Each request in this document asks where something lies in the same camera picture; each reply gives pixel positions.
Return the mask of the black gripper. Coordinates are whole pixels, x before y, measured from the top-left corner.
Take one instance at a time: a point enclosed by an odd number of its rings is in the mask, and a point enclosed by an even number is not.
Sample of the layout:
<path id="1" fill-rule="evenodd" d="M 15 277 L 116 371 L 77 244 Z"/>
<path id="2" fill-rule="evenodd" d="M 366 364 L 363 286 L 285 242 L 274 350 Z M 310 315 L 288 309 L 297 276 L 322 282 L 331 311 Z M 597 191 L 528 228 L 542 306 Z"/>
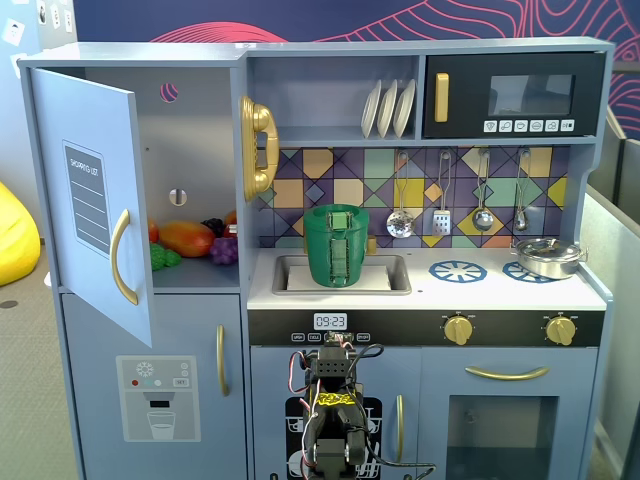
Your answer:
<path id="1" fill-rule="evenodd" d="M 354 349 L 324 346 L 315 357 L 315 376 L 320 379 L 344 380 L 349 375 L 355 356 Z"/>

